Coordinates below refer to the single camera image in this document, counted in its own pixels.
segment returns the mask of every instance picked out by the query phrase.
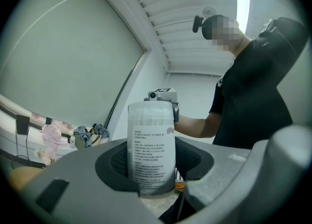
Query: black t-shirt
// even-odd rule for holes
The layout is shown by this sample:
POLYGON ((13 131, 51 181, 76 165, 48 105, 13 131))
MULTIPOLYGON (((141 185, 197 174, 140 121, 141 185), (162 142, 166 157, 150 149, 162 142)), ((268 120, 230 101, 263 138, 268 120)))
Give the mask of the black t-shirt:
POLYGON ((222 115, 213 144, 251 149, 292 124, 277 85, 299 57, 308 33, 287 18, 267 28, 238 55, 218 81, 210 112, 222 115))

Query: white bottle on shelf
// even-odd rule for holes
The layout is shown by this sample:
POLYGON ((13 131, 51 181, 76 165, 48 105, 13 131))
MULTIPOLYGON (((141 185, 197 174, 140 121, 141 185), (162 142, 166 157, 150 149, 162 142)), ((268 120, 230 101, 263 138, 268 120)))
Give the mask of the white bottle on shelf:
POLYGON ((175 189, 175 135, 172 104, 136 102, 128 108, 128 175, 141 196, 164 197, 175 189))

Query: person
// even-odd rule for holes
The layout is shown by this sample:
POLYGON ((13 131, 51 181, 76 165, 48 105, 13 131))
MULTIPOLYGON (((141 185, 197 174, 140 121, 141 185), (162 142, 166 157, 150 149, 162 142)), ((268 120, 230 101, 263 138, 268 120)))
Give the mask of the person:
MULTIPOLYGON (((252 40, 236 20, 223 15, 207 18, 202 25, 203 37, 223 51, 231 52, 234 63, 221 77, 206 119, 180 116, 175 130, 195 138, 215 137, 213 144, 252 149, 257 141, 266 140, 277 130, 291 125, 292 118, 277 85, 298 59, 308 31, 289 18, 271 19, 259 36, 252 40)), ((184 203, 182 194, 160 216, 171 224, 194 213, 184 203)))

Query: blue cloth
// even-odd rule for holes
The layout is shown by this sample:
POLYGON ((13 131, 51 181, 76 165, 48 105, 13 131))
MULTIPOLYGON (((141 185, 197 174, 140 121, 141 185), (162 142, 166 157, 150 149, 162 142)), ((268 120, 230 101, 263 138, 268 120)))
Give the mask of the blue cloth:
POLYGON ((102 136, 103 138, 108 138, 109 135, 108 135, 108 131, 106 128, 104 128, 104 126, 102 124, 97 124, 93 127, 94 129, 94 133, 96 135, 100 135, 102 136))
POLYGON ((79 126, 74 130, 74 134, 78 134, 79 138, 86 142, 86 147, 91 147, 91 135, 85 127, 79 126))

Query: neck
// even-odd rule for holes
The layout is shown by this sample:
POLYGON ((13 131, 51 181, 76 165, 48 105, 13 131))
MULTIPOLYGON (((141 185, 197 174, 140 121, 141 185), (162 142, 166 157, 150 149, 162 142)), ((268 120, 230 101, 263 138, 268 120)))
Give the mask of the neck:
POLYGON ((252 41, 249 37, 247 37, 244 33, 240 43, 236 46, 233 51, 230 51, 235 58, 247 47, 247 45, 252 41))

